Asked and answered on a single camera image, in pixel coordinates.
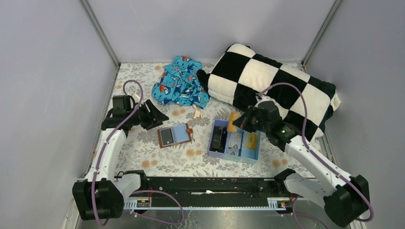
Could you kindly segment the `brown leather card holder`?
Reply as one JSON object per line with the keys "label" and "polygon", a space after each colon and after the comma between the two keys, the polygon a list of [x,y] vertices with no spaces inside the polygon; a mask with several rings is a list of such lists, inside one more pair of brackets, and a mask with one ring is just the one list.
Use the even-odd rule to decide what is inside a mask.
{"label": "brown leather card holder", "polygon": [[[191,128],[189,128],[188,124],[178,124],[178,125],[174,125],[170,128],[172,130],[173,138],[174,138],[174,143],[170,146],[175,146],[175,145],[179,145],[179,144],[183,144],[183,143],[192,141],[193,130]],[[160,130],[161,129],[158,130],[158,139],[159,139],[160,148],[170,147],[170,146],[162,146],[161,140],[160,140]]]}

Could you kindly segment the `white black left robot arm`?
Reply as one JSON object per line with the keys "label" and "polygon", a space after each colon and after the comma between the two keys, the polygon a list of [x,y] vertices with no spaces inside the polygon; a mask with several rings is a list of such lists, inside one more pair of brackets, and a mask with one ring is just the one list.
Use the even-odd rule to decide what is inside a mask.
{"label": "white black left robot arm", "polygon": [[125,172],[115,178],[118,156],[129,131],[134,126],[145,130],[163,124],[169,118],[151,100],[135,102],[131,95],[112,99],[113,107],[101,124],[101,143],[92,165],[82,181],[72,188],[75,203],[82,220],[116,219],[124,210],[124,202],[141,186],[141,174]]}

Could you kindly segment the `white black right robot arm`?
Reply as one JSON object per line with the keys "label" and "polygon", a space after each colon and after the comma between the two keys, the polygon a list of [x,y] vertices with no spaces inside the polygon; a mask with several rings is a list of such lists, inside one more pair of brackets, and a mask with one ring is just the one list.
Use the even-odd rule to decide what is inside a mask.
{"label": "white black right robot arm", "polygon": [[292,169],[285,169],[274,177],[279,189],[324,208],[339,227],[360,220],[360,215],[366,211],[373,217],[368,181],[361,175],[353,177],[316,151],[301,131],[282,120],[272,101],[250,106],[233,125],[251,133],[262,132],[271,144],[299,161],[316,178],[310,180]]}

